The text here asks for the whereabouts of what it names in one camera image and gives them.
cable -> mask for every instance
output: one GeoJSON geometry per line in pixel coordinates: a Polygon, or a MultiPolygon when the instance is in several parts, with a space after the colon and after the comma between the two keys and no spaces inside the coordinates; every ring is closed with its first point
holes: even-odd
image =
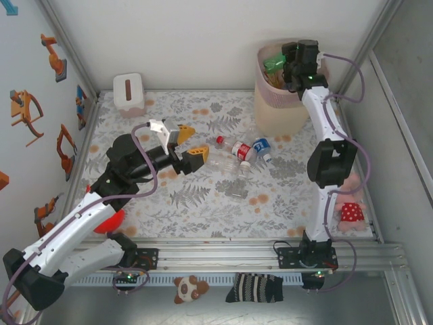
{"type": "MultiPolygon", "coordinates": [[[[144,149],[141,147],[141,144],[139,142],[139,140],[137,139],[137,136],[135,135],[135,132],[138,129],[141,129],[143,127],[149,127],[150,123],[144,123],[144,124],[140,124],[137,125],[133,128],[133,130],[131,131],[131,136],[133,138],[134,144],[136,145],[137,149],[140,151],[141,155],[143,156],[144,160],[146,161],[147,165],[149,166],[149,170],[150,173],[152,174],[153,180],[154,180],[154,187],[146,193],[142,193],[142,194],[122,194],[122,195],[111,195],[111,196],[106,196],[105,198],[100,198],[99,200],[96,200],[90,204],[88,204],[87,206],[83,207],[81,210],[79,210],[77,213],[79,215],[82,215],[85,211],[87,211],[88,209],[90,209],[91,207],[94,207],[95,205],[101,203],[101,202],[105,202],[108,200],[116,200],[119,198],[144,198],[146,196],[149,196],[151,194],[153,194],[156,191],[156,188],[158,187],[158,178],[156,177],[156,170],[149,158],[149,156],[146,154],[146,152],[144,151],[144,149]]],[[[76,217],[73,216],[71,217],[69,220],[67,220],[67,222],[65,222],[65,224],[61,225],[59,227],[59,229],[57,229],[55,232],[53,232],[50,237],[48,237],[47,240],[45,240],[42,245],[40,247],[38,247],[39,251],[42,251],[55,237],[57,237],[66,227],[68,227],[72,222],[74,222],[76,220],[76,217]]],[[[40,311],[31,321],[25,323],[25,324],[18,324],[15,323],[15,321],[10,317],[7,308],[7,296],[9,296],[9,293],[12,289],[12,286],[14,285],[14,282],[16,281],[17,277],[20,276],[20,274],[22,273],[23,269],[30,264],[30,262],[37,256],[37,253],[33,253],[27,260],[25,260],[23,262],[23,264],[18,268],[18,270],[13,274],[13,276],[11,277],[9,283],[6,286],[5,292],[3,293],[3,299],[2,299],[2,312],[3,312],[3,317],[6,321],[7,325],[31,325],[34,322],[36,322],[38,320],[38,318],[41,316],[42,311],[40,311]]]]}
{"type": "Polygon", "coordinates": [[[323,99],[322,105],[323,105],[323,111],[325,113],[326,119],[327,119],[329,125],[331,126],[331,128],[333,129],[333,131],[335,132],[335,134],[339,135],[340,137],[342,137],[346,141],[350,142],[351,144],[356,146],[359,149],[359,151],[362,152],[363,156],[365,157],[366,163],[367,163],[367,172],[365,174],[364,180],[362,181],[362,183],[357,188],[355,188],[351,191],[347,191],[347,192],[334,190],[328,194],[326,205],[325,205],[325,215],[323,217],[323,226],[325,227],[326,234],[329,236],[329,238],[333,242],[345,242],[351,247],[351,249],[353,251],[353,266],[352,266],[352,269],[351,269],[349,275],[343,281],[341,281],[339,284],[337,284],[335,286],[332,286],[331,288],[321,289],[318,291],[318,293],[328,293],[328,292],[336,290],[337,288],[340,288],[341,286],[346,284],[353,277],[353,274],[355,274],[355,270],[357,268],[357,261],[358,261],[357,250],[355,249],[355,246],[352,244],[352,242],[347,240],[347,239],[335,239],[331,235],[331,232],[329,231],[329,228],[327,226],[327,215],[328,215],[329,206],[331,204],[332,194],[348,194],[349,195],[349,194],[354,194],[354,193],[358,192],[367,184],[367,181],[370,178],[370,173],[371,173],[371,161],[370,161],[370,157],[369,157],[367,151],[365,151],[364,147],[361,144],[359,144],[355,140],[349,138],[348,136],[339,132],[336,129],[336,126],[332,123],[331,118],[330,118],[328,111],[327,111],[327,108],[326,108],[327,101],[330,100],[331,98],[341,98],[343,100],[348,100],[349,102],[356,103],[356,104],[362,102],[362,100],[364,99],[364,95],[365,95],[365,81],[364,81],[363,73],[362,73],[361,69],[359,68],[359,66],[354,61],[352,61],[348,58],[343,58],[341,56],[333,56],[332,54],[326,54],[326,53],[323,55],[327,56],[329,58],[339,59],[339,60],[343,60],[343,61],[351,63],[357,69],[357,71],[359,73],[359,77],[361,78],[361,95],[360,95],[359,99],[354,100],[353,98],[347,97],[345,95],[340,95],[337,93],[331,93],[323,99]]]}
{"type": "Polygon", "coordinates": [[[280,257],[281,254],[278,253],[277,249],[275,248],[275,244],[287,244],[287,245],[289,245],[290,247],[292,247],[292,245],[289,244],[288,242],[286,242],[285,240],[276,240],[276,241],[273,243],[272,248],[273,248],[273,251],[275,252],[275,254],[277,254],[278,257],[280,257]]]}

clear plastic bottle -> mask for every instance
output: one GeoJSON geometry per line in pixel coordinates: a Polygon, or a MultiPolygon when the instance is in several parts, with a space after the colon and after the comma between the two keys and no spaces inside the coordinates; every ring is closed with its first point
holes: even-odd
{"type": "Polygon", "coordinates": [[[248,183],[248,177],[250,175],[251,164],[248,161],[242,161],[239,166],[237,177],[231,187],[230,195],[236,200],[246,199],[247,190],[246,185],[248,183]]]}
{"type": "Polygon", "coordinates": [[[271,145],[268,140],[264,138],[263,133],[256,125],[253,125],[247,130],[246,143],[256,150],[258,157],[263,157],[267,163],[271,162],[271,145]]]}
{"type": "Polygon", "coordinates": [[[239,169],[239,163],[239,160],[234,156],[228,156],[227,154],[224,156],[211,152],[208,156],[205,166],[213,171],[236,174],[239,169]]]}
{"type": "Polygon", "coordinates": [[[223,147],[224,150],[230,152],[232,155],[238,157],[242,161],[249,161],[253,163],[256,160],[256,151],[241,141],[222,137],[220,135],[217,137],[216,142],[223,147]]]}

table surface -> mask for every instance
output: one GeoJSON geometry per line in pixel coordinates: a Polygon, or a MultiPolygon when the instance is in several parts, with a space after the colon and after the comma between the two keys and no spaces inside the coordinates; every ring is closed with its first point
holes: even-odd
{"type": "MultiPolygon", "coordinates": [[[[218,135],[243,140],[254,124],[254,94],[247,91],[155,91],[145,94],[147,114],[122,118],[113,102],[113,93],[103,91],[96,128],[86,157],[76,203],[105,170],[106,150],[123,133],[130,133],[149,118],[170,118],[196,129],[196,134],[177,148],[181,153],[192,147],[216,145],[218,135]]],[[[149,129],[137,132],[145,150],[158,146],[158,137],[149,129]]],[[[158,174],[158,189],[149,198],[131,200],[118,231],[138,238],[278,238],[299,237],[312,207],[313,183],[306,175],[306,163],[316,146],[313,125],[308,120],[296,135],[269,138],[272,163],[258,160],[252,166],[248,196],[233,201],[229,188],[232,175],[202,167],[187,176],[176,175],[169,167],[158,174]]],[[[150,184],[140,185],[141,192],[150,184]]],[[[363,232],[342,234],[336,229],[334,214],[331,232],[336,237],[372,239],[370,226],[363,232]]]]}

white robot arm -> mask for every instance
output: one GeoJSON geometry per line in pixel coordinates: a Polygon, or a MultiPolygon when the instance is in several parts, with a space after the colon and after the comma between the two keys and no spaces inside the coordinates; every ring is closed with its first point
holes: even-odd
{"type": "Polygon", "coordinates": [[[341,128],[334,109],[329,101],[330,95],[325,76],[317,73],[319,45],[317,41],[303,40],[287,43],[281,51],[286,57],[283,67],[284,81],[288,90],[297,93],[308,110],[317,137],[317,147],[307,164],[307,173],[315,182],[313,209],[300,242],[299,250],[288,250],[278,255],[282,268],[338,267],[335,249],[332,247],[328,225],[336,201],[335,191],[350,175],[357,147],[348,141],[341,128]]]}
{"type": "Polygon", "coordinates": [[[206,162],[208,148],[183,152],[179,158],[175,147],[191,137],[195,130],[170,121],[150,120],[158,132],[161,146],[143,153],[131,134],[114,140],[107,151],[110,162],[105,172],[91,186],[89,193],[48,234],[24,251],[11,249],[3,257],[9,279],[32,307],[41,311],[54,303],[65,288],[78,279],[105,267],[131,267],[137,261],[137,245],[124,234],[111,235],[102,244],[79,253],[73,250],[102,222],[109,219],[136,195],[143,178],[173,166],[179,174],[197,171],[206,162]]]}
{"type": "MultiPolygon", "coordinates": [[[[329,95],[328,88],[323,86],[312,87],[311,89],[307,89],[304,91],[304,95],[302,96],[302,103],[308,110],[311,121],[313,122],[314,130],[316,131],[316,138],[318,142],[329,139],[332,142],[341,142],[344,139],[337,135],[331,125],[329,125],[325,112],[323,110],[323,101],[326,96],[329,95]]],[[[346,135],[346,133],[341,128],[340,123],[335,115],[334,109],[330,101],[326,103],[326,110],[329,114],[329,117],[334,124],[334,127],[342,134],[346,135]]],[[[311,211],[310,219],[305,229],[306,235],[311,240],[315,240],[316,242],[326,242],[329,239],[325,231],[325,227],[323,226],[323,218],[325,213],[327,213],[327,224],[332,225],[332,214],[334,212],[334,205],[336,202],[337,194],[330,194],[331,192],[338,190],[339,186],[333,184],[325,186],[324,188],[320,188],[319,186],[315,186],[314,195],[313,195],[313,209],[311,211]],[[326,201],[328,196],[332,195],[330,200],[330,205],[328,210],[325,211],[326,201]]]]}

white tissue box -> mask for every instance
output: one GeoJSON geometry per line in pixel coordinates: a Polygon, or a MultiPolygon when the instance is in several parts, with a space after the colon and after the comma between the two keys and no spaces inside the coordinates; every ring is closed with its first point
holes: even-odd
{"type": "Polygon", "coordinates": [[[128,73],[115,76],[113,90],[114,105],[122,117],[138,117],[146,113],[140,74],[128,73]]]}

